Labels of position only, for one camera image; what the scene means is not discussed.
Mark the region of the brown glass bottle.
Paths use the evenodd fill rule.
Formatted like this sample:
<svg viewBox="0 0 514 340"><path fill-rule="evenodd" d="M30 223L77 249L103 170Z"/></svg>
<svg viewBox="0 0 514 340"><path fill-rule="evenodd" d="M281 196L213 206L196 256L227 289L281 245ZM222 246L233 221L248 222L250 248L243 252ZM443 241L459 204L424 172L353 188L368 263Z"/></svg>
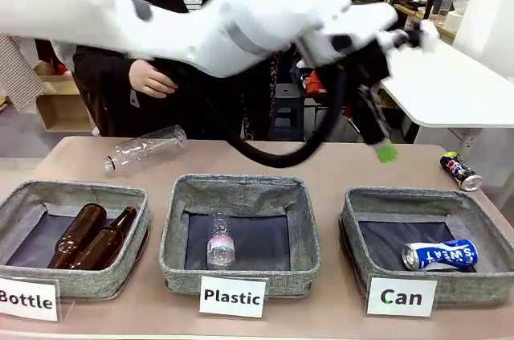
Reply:
<svg viewBox="0 0 514 340"><path fill-rule="evenodd" d="M48 268L68 269L92 242L107 219L106 210L97 203L87 203L55 245Z"/></svg>
<svg viewBox="0 0 514 340"><path fill-rule="evenodd" d="M126 207L112 223L98 232L93 241L77 256L70 269L100 271L107 268L120 251L136 216L135 207Z"/></svg>

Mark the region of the wooden shelf box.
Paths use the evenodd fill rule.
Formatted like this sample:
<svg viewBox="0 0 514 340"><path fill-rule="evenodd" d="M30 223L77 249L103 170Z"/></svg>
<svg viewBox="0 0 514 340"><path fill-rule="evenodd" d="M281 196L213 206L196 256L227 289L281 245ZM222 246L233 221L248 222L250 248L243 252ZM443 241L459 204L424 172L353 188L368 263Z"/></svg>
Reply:
<svg viewBox="0 0 514 340"><path fill-rule="evenodd" d="M40 76L44 90L35 101L45 130L91 133L96 127L71 75Z"/></svg>

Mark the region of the grey fabric basket labelled Bottle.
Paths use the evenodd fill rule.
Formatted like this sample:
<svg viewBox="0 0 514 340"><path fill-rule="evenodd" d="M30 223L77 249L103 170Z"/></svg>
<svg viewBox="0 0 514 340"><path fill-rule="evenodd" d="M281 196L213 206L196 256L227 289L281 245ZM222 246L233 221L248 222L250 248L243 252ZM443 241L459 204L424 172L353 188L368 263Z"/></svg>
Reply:
<svg viewBox="0 0 514 340"><path fill-rule="evenodd" d="M116 258L100 271L50 269L57 240L88 203L102 206L109 222L126 207L137 209ZM148 194L139 187L26 181L0 201L0 277L58 281L61 296L71 300L114 298L137 262L151 221Z"/></svg>

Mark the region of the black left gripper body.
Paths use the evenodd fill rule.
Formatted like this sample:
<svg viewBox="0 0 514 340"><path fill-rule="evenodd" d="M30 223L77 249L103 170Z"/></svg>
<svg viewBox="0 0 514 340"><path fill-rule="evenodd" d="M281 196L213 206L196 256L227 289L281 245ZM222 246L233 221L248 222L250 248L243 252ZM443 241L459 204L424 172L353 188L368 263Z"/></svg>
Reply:
<svg viewBox="0 0 514 340"><path fill-rule="evenodd" d="M390 76L386 54L377 40L349 54L344 59L347 84L372 88Z"/></svg>

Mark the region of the black red floral garment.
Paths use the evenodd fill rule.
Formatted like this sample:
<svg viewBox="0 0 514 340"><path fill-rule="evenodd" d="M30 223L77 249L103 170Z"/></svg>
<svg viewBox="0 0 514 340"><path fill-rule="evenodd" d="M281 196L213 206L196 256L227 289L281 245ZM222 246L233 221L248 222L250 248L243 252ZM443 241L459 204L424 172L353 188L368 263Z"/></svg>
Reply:
<svg viewBox="0 0 514 340"><path fill-rule="evenodd" d="M281 51L247 72L243 89L243 139L266 141L275 110Z"/></svg>

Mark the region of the checkered hanging cloth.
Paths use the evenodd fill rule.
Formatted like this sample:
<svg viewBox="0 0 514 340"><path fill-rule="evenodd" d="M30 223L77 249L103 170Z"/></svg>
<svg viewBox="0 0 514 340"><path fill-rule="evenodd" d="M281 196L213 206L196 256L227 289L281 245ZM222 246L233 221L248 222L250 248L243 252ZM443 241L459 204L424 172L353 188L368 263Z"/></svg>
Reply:
<svg viewBox="0 0 514 340"><path fill-rule="evenodd" d="M19 112L33 108L45 85L20 50L19 38L0 34L0 88Z"/></svg>

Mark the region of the black plastic stool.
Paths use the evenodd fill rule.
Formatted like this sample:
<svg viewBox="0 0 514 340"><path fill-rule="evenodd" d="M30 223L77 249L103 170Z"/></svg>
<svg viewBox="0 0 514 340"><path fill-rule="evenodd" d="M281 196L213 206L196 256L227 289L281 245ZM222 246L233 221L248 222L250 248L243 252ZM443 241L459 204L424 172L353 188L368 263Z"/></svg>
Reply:
<svg viewBox="0 0 514 340"><path fill-rule="evenodd" d="M277 84L268 134L271 141L304 140L304 97L297 84Z"/></svg>

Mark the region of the white Bottle label card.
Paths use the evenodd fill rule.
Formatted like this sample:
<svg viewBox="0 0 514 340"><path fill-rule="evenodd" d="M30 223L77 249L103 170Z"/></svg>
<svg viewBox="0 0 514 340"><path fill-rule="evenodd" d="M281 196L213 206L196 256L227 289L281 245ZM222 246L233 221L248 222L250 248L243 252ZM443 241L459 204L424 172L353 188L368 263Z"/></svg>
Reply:
<svg viewBox="0 0 514 340"><path fill-rule="evenodd" d="M0 277L0 313L57 322L60 318L58 283Z"/></svg>

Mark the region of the white paper roll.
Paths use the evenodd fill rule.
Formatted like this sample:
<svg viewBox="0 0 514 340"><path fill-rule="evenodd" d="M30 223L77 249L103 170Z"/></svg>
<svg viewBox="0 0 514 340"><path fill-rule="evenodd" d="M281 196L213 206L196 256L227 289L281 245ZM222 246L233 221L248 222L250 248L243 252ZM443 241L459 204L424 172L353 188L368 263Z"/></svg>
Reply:
<svg viewBox="0 0 514 340"><path fill-rule="evenodd" d="M457 12L456 10L450 11L447 14L447 17L443 24L444 30L456 34L457 31L459 30L462 19L463 19L463 15L460 14L459 12Z"/></svg>

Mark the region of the large clear plastic bottle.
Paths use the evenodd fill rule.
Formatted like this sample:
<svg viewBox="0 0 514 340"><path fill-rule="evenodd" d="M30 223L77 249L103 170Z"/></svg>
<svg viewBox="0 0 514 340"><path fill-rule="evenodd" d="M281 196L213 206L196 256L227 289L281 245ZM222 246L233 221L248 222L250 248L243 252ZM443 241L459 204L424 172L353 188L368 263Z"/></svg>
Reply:
<svg viewBox="0 0 514 340"><path fill-rule="evenodd" d="M188 138L180 125L171 125L114 146L104 158L107 173L132 170L159 158L174 158L186 147Z"/></svg>

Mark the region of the blue Pocari Sweat can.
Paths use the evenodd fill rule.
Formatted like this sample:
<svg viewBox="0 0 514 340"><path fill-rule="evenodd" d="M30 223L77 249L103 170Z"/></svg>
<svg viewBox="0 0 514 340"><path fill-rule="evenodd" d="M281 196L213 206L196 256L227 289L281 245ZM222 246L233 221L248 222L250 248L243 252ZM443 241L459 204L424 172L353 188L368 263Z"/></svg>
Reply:
<svg viewBox="0 0 514 340"><path fill-rule="evenodd" d="M402 249L402 261L410 271L464 269L479 261L478 251L470 240L441 243L412 243Z"/></svg>

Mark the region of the white Plastic label card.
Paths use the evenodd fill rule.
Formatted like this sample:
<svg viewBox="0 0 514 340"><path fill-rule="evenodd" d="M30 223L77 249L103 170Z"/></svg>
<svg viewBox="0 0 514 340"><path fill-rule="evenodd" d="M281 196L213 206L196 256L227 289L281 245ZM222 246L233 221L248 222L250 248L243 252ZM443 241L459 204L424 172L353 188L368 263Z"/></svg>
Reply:
<svg viewBox="0 0 514 340"><path fill-rule="evenodd" d="M266 300L266 286L265 281L202 277L199 312L261 318Z"/></svg>

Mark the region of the dark blue Pepsi can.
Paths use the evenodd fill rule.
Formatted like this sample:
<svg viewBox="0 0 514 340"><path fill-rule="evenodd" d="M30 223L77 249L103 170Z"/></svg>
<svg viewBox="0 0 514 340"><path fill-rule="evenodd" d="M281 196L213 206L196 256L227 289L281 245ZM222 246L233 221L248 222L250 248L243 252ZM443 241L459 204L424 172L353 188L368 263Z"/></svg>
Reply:
<svg viewBox="0 0 514 340"><path fill-rule="evenodd" d="M468 167L455 151L447 152L440 158L441 167L452 176L459 188L472 192L482 185L482 176Z"/></svg>

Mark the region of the small pink-labelled plastic bottle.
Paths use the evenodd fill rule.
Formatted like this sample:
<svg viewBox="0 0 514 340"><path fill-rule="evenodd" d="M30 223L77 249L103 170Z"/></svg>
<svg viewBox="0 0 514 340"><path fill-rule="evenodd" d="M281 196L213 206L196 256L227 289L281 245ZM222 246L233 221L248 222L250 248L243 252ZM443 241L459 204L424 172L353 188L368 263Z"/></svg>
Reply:
<svg viewBox="0 0 514 340"><path fill-rule="evenodd" d="M208 269L227 269L235 262L235 243L230 233L227 215L212 215L210 238L206 245L206 264Z"/></svg>

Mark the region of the white background table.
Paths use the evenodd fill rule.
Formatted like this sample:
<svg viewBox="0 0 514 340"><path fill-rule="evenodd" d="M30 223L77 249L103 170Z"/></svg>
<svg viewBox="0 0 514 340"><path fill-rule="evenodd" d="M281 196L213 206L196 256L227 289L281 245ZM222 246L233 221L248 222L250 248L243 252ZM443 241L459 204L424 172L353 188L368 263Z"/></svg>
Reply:
<svg viewBox="0 0 514 340"><path fill-rule="evenodd" d="M415 124L450 129L462 155L482 129L514 128L514 83L443 41L392 50L388 63L385 91Z"/></svg>

